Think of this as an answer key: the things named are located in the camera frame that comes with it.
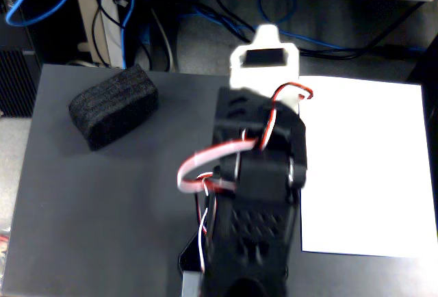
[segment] foam sponge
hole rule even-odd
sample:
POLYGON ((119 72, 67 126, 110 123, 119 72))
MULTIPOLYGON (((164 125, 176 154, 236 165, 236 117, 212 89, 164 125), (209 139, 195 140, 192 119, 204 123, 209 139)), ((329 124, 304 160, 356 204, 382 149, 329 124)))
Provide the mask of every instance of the foam sponge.
POLYGON ((98 150, 144 122, 157 104, 157 88, 137 65, 82 92, 68 109, 90 149, 98 150))

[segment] gray table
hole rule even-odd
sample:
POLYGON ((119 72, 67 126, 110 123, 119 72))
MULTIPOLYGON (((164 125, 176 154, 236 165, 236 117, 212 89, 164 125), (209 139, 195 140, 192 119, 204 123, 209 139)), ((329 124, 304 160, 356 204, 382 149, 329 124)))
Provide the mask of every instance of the gray table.
MULTIPOLYGON (((117 72, 44 67, 12 225, 7 296, 179 295, 177 257, 197 225, 193 197, 177 191, 175 175, 185 157, 210 143, 216 90, 227 78, 151 73, 159 110, 91 153, 67 105, 117 72)), ((438 296, 436 261, 304 253, 300 225, 295 236, 290 296, 438 296)))

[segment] white wire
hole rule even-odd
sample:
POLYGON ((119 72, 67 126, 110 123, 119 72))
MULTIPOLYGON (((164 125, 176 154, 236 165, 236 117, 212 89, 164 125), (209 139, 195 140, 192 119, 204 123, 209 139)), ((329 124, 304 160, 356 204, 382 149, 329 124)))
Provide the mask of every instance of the white wire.
POLYGON ((201 223, 199 224, 199 230, 198 230, 199 262, 201 264, 201 271, 203 271, 203 273, 205 273, 205 262, 204 262, 202 236, 203 236, 204 221, 205 221, 205 217, 207 216, 207 212, 208 212, 208 208, 205 208, 204 215, 201 219, 201 223))
POLYGON ((71 61, 68 61, 66 63, 66 65, 69 65, 69 64, 77 64, 79 66, 87 66, 89 68, 98 68, 98 66, 96 64, 89 63, 89 62, 83 61, 83 60, 71 60, 71 61))
POLYGON ((196 179, 200 179, 201 177, 207 177, 207 176, 212 176, 213 172, 203 172, 202 174, 199 174, 198 176, 196 176, 196 179))
MULTIPOLYGON (((256 144, 256 139, 249 140, 232 140, 224 142, 222 144, 217 144, 215 146, 206 148, 202 151, 195 153, 193 156, 186 159, 178 169, 177 174, 177 186, 181 192, 184 193, 194 193, 204 190, 204 182, 202 181, 188 181, 183 179, 186 174, 192 170, 208 163, 213 160, 225 157, 227 155, 232 155, 237 152, 248 151, 254 148, 256 144)), ((222 189, 233 190, 235 185, 228 184, 227 181, 219 180, 220 187, 222 189)))
POLYGON ((152 12, 152 15, 153 15, 155 21, 157 21, 158 29, 160 30, 160 32, 163 35, 164 44, 166 45, 167 53, 169 55, 169 72, 171 72, 174 70, 174 64, 173 64, 173 54, 172 54, 172 49, 170 48, 169 39, 167 38, 166 32, 164 31, 163 26, 162 26, 161 22, 159 21, 158 16, 156 15, 153 8, 151 8, 151 12, 152 12))
MULTIPOLYGON (((246 129, 242 131, 242 141, 246 139, 246 129)), ((239 176, 240 169, 240 152, 235 156, 235 166, 234 166, 234 179, 237 181, 237 176, 239 176)))
POLYGON ((270 120, 269 122, 269 126, 266 131, 266 137, 263 141, 263 144, 260 146, 262 150, 264 150, 265 147, 268 145, 269 139, 272 135, 272 131, 274 130, 275 120, 276 120, 276 109, 272 110, 272 120, 270 120))

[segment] black cable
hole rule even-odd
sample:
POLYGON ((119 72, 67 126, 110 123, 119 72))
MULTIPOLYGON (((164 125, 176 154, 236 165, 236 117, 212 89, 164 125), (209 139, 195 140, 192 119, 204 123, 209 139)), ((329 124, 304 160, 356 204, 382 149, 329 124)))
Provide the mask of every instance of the black cable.
POLYGON ((110 20, 111 22, 113 22, 113 24, 119 26, 121 29, 125 29, 125 33, 128 37, 134 39, 142 48, 143 51, 146 54, 146 57, 148 58, 149 61, 149 70, 152 70, 152 58, 151 58, 151 54, 149 53, 148 49, 146 48, 146 46, 144 46, 144 44, 142 43, 142 41, 137 37, 134 36, 131 32, 129 32, 129 30, 127 30, 125 27, 123 27, 123 25, 119 22, 117 22, 116 20, 114 20, 108 13, 107 11, 105 11, 105 9, 102 6, 102 1, 101 0, 96 0, 97 1, 97 6, 98 6, 98 10, 100 10, 107 18, 108 20, 110 20))
POLYGON ((198 220, 198 226, 201 225, 201 219, 199 218, 199 198, 198 198, 198 194, 195 193, 194 194, 194 204, 196 205, 196 219, 198 220))
POLYGON ((232 11, 230 11, 228 8, 225 7, 224 3, 221 2, 221 0, 216 0, 216 3, 218 3, 218 5, 220 6, 220 8, 222 8, 222 10, 227 13, 229 16, 231 16, 232 18, 234 18, 235 20, 239 21, 241 24, 243 24, 245 27, 247 27, 248 29, 250 29, 253 33, 255 33, 255 29, 253 28, 252 25, 250 25, 249 23, 247 23, 246 21, 244 21, 242 18, 238 17, 236 14, 232 13, 232 11))
POLYGON ((191 5, 193 5, 194 7, 198 8, 201 12, 203 12, 205 14, 210 14, 216 20, 219 20, 222 23, 222 25, 224 26, 225 29, 227 29, 234 36, 239 38, 242 42, 245 42, 246 44, 250 44, 251 43, 251 41, 246 36, 243 36, 243 35, 239 34, 237 31, 235 31, 234 28, 232 28, 232 26, 230 26, 230 24, 227 23, 227 21, 224 19, 223 15, 217 13, 217 11, 213 10, 211 7, 206 6, 206 5, 204 5, 202 3, 199 3, 197 1, 188 2, 188 3, 191 3, 191 5))
POLYGON ((301 55, 307 57, 317 57, 320 59, 327 60, 352 60, 357 57, 362 56, 363 54, 371 51, 379 42, 381 42, 386 36, 388 36, 395 28, 397 28, 401 23, 403 23, 412 13, 414 13, 423 2, 418 2, 411 8, 409 8, 405 13, 402 14, 396 21, 389 25, 382 33, 380 33, 375 39, 373 39, 366 47, 363 47, 350 55, 326 55, 323 53, 334 52, 334 51, 346 51, 345 49, 340 50, 322 50, 322 51, 310 51, 310 50, 302 50, 301 55))
POLYGON ((251 43, 251 41, 246 37, 243 36, 241 34, 239 34, 237 31, 234 30, 234 28, 232 28, 232 26, 230 26, 230 24, 228 24, 225 19, 224 16, 217 13, 217 11, 215 11, 213 8, 199 3, 198 1, 154 1, 152 2, 151 0, 140 0, 143 1, 148 7, 150 8, 155 8, 157 7, 157 5, 190 5, 190 6, 194 6, 195 8, 201 9, 202 12, 204 12, 205 14, 210 14, 211 16, 213 16, 216 20, 220 21, 221 24, 223 25, 223 27, 225 29, 227 29, 229 32, 231 32, 235 37, 239 38, 242 42, 245 42, 246 44, 251 43))
POLYGON ((94 13, 94 18, 93 18, 93 22, 91 24, 91 37, 93 39, 93 45, 94 45, 94 49, 96 50, 97 56, 99 57, 100 61, 102 62, 102 64, 104 66, 106 66, 107 68, 110 67, 110 65, 105 62, 105 60, 103 59, 101 52, 99 52, 99 49, 97 48, 97 42, 96 42, 96 36, 94 35, 94 29, 96 27, 96 20, 97 20, 97 16, 99 15, 100 12, 100 8, 98 7, 96 10, 96 13, 94 13))

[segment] sheet of paper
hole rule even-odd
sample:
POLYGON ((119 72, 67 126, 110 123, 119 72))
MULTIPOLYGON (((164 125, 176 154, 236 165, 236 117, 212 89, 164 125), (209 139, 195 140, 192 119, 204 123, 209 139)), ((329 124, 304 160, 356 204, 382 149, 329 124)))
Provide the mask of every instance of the sheet of paper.
POLYGON ((436 257, 420 86, 301 77, 308 171, 302 249, 436 257))

